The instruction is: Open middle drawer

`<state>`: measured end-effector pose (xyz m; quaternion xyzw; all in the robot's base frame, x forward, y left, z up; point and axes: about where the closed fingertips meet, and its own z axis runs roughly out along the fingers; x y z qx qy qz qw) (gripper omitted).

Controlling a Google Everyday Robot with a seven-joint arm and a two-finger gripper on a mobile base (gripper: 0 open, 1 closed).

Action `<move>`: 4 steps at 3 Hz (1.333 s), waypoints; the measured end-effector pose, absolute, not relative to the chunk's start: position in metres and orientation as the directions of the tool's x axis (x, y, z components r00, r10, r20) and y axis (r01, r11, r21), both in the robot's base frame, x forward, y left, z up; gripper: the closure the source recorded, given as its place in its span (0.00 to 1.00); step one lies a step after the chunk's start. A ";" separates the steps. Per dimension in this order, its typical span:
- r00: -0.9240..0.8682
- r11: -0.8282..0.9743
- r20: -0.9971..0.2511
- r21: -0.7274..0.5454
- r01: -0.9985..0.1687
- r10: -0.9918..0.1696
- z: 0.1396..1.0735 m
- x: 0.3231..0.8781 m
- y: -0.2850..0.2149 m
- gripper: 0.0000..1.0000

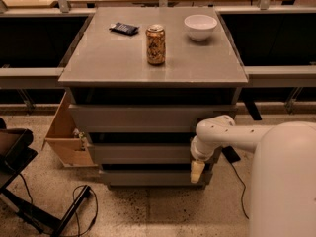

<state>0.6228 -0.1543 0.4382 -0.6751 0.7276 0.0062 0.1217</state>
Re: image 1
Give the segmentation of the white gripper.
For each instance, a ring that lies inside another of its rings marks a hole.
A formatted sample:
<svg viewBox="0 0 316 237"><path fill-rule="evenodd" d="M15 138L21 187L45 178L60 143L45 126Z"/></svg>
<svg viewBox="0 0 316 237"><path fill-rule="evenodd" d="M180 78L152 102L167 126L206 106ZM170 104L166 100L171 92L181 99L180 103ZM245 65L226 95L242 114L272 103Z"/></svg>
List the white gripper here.
<svg viewBox="0 0 316 237"><path fill-rule="evenodd" d="M195 160L191 163L191 182L196 184L205 167L207 161L214 153L215 147L207 144L195 136L191 141L191 155Z"/></svg>

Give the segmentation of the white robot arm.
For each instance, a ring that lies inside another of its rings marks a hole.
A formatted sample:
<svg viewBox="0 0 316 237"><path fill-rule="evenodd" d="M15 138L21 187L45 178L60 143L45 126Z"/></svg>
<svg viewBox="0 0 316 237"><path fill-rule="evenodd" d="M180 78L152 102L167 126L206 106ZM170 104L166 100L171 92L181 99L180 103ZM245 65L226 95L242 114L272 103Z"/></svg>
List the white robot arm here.
<svg viewBox="0 0 316 237"><path fill-rule="evenodd" d="M191 141L191 181L217 148L252 152L249 237L316 237L316 123L237 125L200 121Z"/></svg>

